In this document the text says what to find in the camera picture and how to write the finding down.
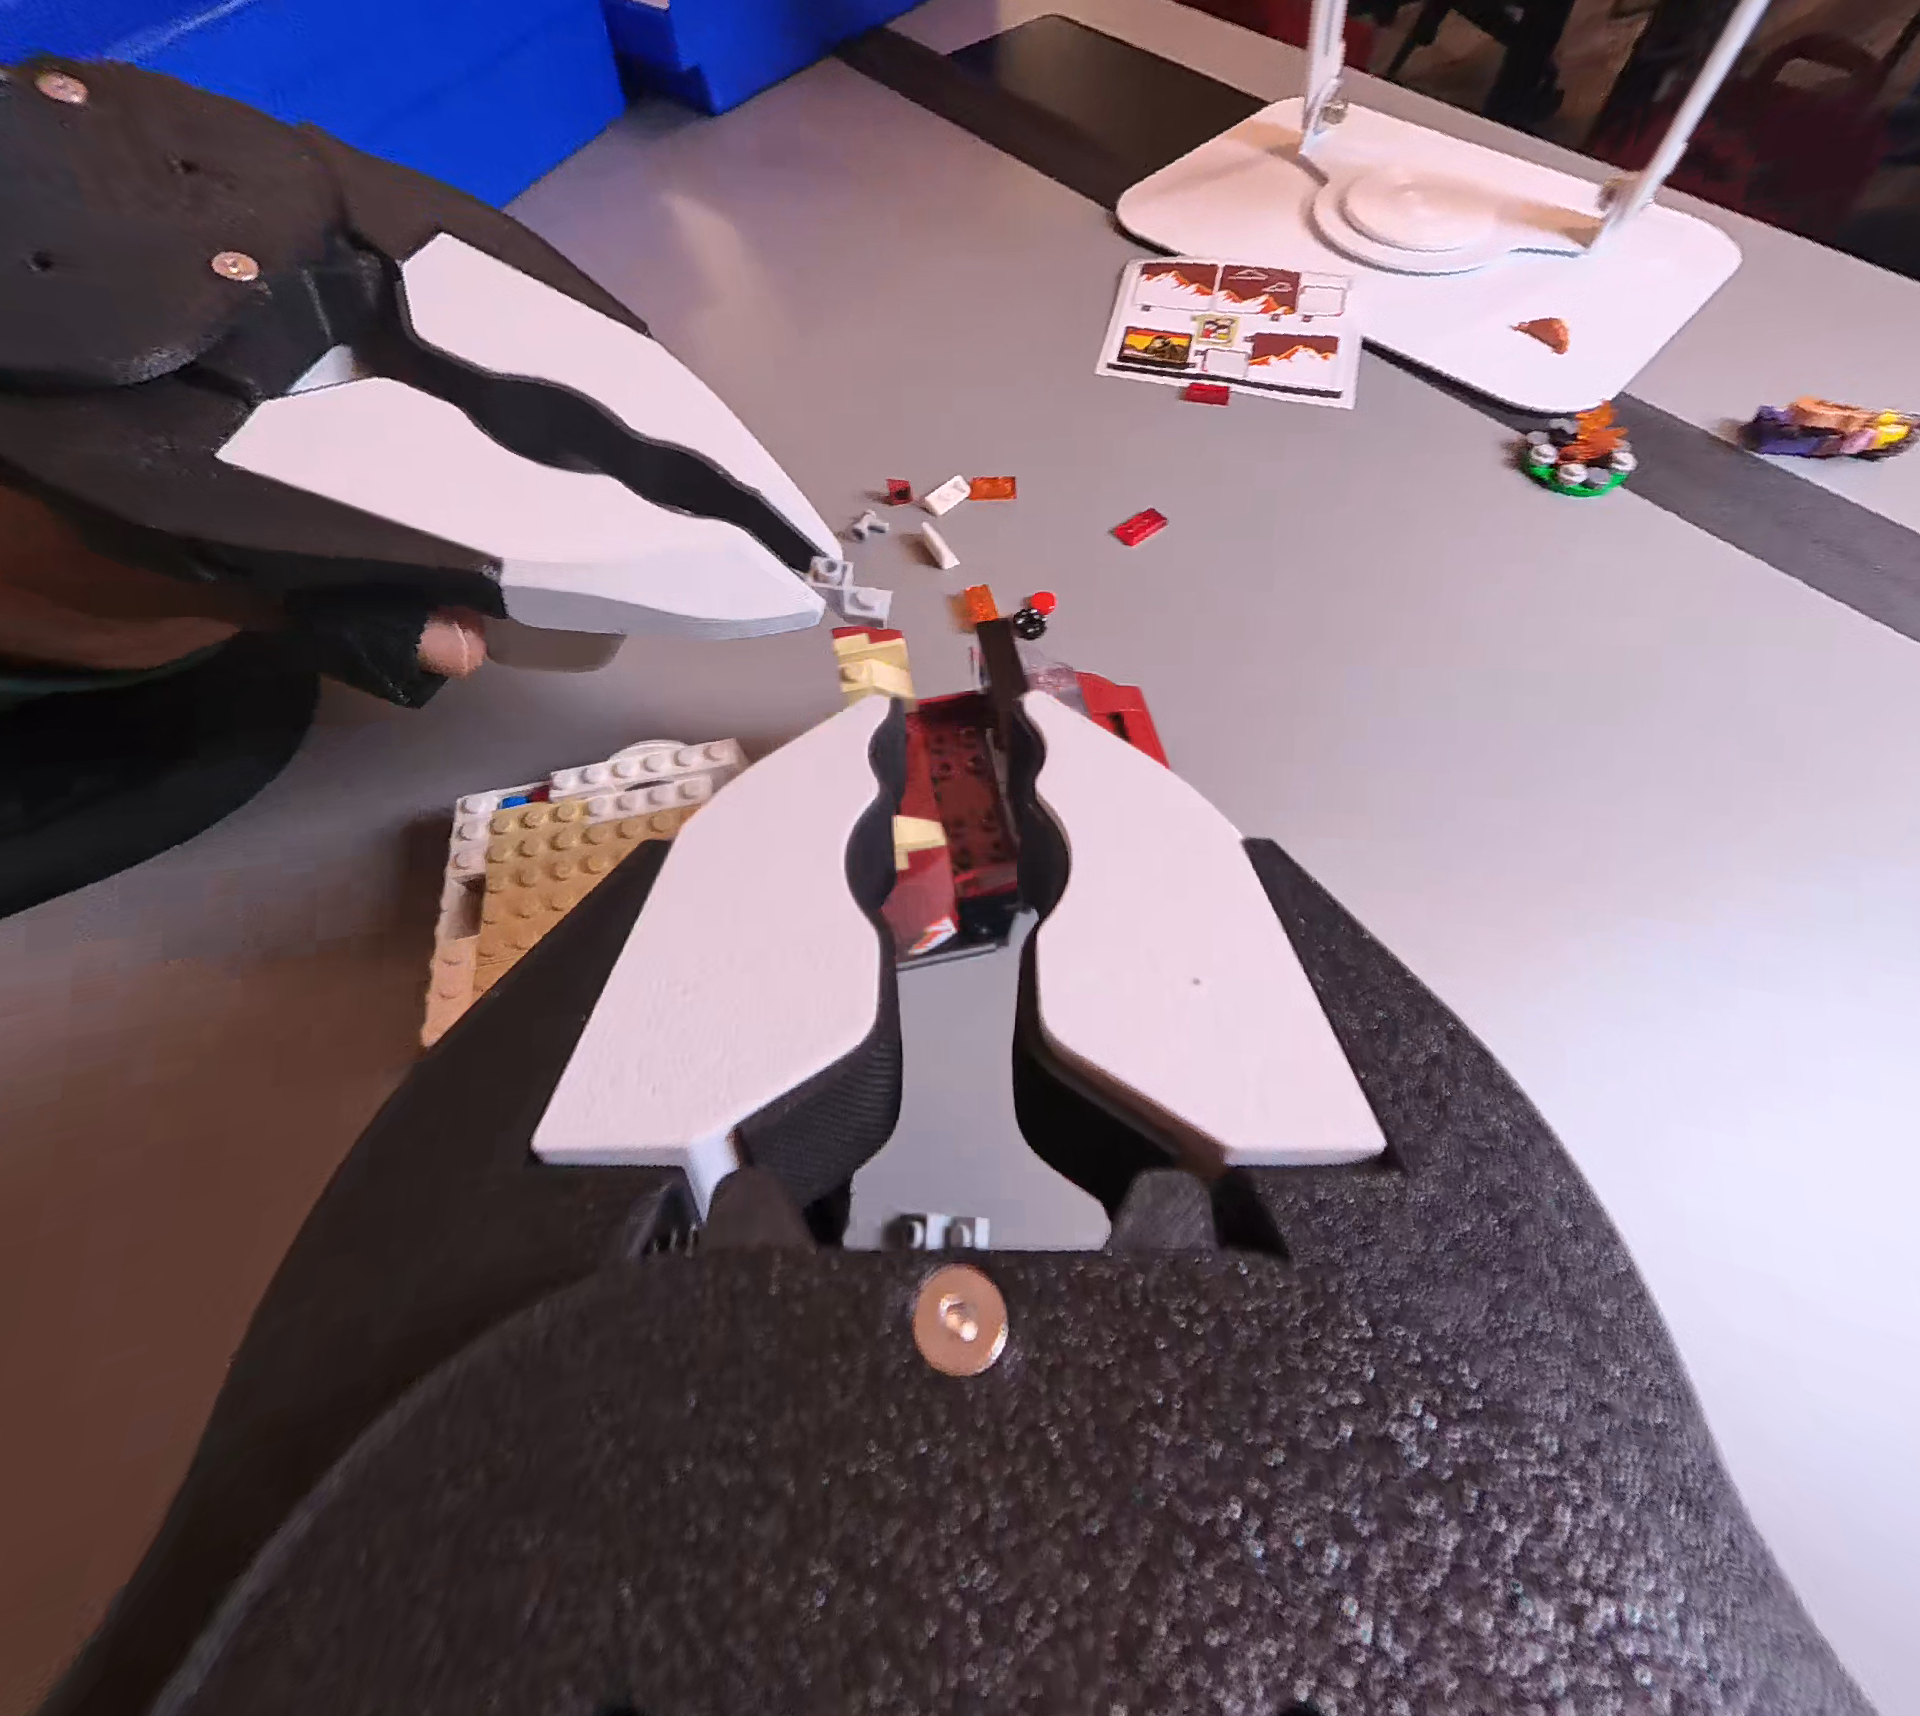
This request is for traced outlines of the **person's left hand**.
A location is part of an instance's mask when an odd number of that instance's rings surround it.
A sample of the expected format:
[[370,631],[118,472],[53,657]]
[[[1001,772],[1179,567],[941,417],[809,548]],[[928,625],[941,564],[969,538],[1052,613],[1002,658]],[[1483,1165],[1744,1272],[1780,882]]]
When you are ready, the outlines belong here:
[[2,709],[127,695],[211,664],[232,645],[267,647],[285,664],[421,709],[489,658],[484,620],[418,605],[376,619],[289,616],[231,580],[192,580],[102,555],[66,515],[2,491]]

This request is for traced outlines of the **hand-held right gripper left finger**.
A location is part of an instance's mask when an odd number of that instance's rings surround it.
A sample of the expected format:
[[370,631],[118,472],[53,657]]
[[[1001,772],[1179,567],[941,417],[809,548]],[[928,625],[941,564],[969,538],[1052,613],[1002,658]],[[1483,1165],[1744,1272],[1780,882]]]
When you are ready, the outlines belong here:
[[809,1211],[880,1153],[905,732],[899,700],[850,705],[683,828],[534,1130],[542,1165],[675,1171],[704,1215],[742,1169]]

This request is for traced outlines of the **white booklet stand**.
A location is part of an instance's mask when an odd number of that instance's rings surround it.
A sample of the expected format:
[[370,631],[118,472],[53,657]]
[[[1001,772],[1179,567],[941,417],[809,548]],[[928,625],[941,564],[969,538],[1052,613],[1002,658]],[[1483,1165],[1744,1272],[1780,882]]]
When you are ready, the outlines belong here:
[[[1116,227],[1168,259],[1349,274],[1368,343],[1500,406],[1621,394],[1741,267],[1661,192],[1773,0],[1737,0],[1645,165],[1611,182],[1355,100],[1349,7],[1311,0],[1302,96],[1130,185]],[[1568,354],[1514,331],[1541,317],[1568,324]]]

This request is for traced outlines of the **purple brick minifigure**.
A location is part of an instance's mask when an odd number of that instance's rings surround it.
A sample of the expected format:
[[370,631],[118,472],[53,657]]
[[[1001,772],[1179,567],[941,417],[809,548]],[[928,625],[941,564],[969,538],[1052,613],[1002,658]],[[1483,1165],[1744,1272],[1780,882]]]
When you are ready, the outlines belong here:
[[1916,417],[1819,397],[1765,404],[1741,427],[1741,444],[1756,456],[1805,461],[1888,461],[1918,442]]

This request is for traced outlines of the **grey desk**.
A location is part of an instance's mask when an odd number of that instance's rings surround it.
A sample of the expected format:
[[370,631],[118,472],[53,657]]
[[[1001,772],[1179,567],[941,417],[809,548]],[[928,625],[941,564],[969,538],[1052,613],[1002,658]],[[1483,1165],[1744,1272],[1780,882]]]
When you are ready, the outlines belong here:
[[[1018,951],[905,978],[860,1181],[931,1258],[647,1255],[539,1171],[644,873],[411,1061],[459,791],[770,744],[825,633],[332,688],[228,823],[5,924],[5,1712],[1916,1712],[1916,640],[1648,497],[1568,504],[1367,361],[1353,414],[1093,377],[1118,241],[840,64],[531,200],[819,497],[969,535],[1255,839],[1388,1153],[1140,1196],[1022,1149]],[[1167,531],[1111,531],[1158,509]]]

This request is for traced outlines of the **printed sticker sheet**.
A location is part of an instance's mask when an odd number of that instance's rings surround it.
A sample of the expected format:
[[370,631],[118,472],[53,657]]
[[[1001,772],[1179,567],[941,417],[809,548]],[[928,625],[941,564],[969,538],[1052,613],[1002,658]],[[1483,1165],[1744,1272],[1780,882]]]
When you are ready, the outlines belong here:
[[1097,374],[1304,409],[1355,409],[1365,335],[1355,280],[1236,260],[1149,256],[1122,269]]

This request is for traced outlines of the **tan white red brick vehicle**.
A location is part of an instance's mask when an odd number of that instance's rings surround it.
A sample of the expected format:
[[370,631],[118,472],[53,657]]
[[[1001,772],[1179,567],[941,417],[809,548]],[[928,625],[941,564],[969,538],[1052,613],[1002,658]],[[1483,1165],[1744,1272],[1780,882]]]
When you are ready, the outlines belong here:
[[[843,705],[906,709],[895,889],[883,906],[896,963],[1004,946],[1020,911],[1018,836],[991,698],[918,698],[896,629],[843,625],[831,640]],[[618,864],[677,840],[749,768],[732,738],[652,738],[544,780],[463,797],[450,816],[421,1046],[449,1034]]]

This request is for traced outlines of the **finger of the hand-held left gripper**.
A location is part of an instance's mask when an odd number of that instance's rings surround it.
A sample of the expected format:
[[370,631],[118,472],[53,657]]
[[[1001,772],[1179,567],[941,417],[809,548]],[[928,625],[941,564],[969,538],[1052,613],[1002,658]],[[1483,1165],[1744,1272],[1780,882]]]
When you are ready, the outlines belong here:
[[815,629],[826,613],[738,528],[669,512],[606,474],[523,459],[465,410],[396,380],[277,399],[218,461],[490,559],[506,616],[534,631],[767,638]]
[[440,234],[396,269],[411,377],[527,461],[600,474],[807,572],[839,548],[734,410],[656,338]]

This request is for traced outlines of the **brick campfire build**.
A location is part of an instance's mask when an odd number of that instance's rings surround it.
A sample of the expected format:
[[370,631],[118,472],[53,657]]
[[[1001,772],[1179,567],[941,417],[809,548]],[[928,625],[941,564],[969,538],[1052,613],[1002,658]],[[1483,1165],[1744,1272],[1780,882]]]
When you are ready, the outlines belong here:
[[1616,406],[1604,400],[1524,433],[1517,464],[1531,482],[1555,497],[1597,503],[1632,478],[1638,456]]

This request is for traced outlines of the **black textured cushion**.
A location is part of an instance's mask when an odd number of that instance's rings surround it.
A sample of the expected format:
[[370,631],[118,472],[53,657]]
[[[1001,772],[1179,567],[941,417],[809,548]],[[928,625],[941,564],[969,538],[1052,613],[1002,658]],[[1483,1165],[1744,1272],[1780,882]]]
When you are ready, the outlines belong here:
[[242,634],[155,673],[7,673],[2,917],[101,885],[249,805],[295,759],[318,674]]

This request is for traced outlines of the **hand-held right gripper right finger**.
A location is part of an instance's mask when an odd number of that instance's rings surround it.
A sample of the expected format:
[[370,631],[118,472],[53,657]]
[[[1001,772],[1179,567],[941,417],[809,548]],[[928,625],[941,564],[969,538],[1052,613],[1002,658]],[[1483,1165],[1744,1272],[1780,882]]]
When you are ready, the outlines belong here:
[[1010,707],[1020,1134],[1111,1218],[1140,1176],[1371,1166],[1388,1138],[1287,928],[1272,845],[1047,693]]

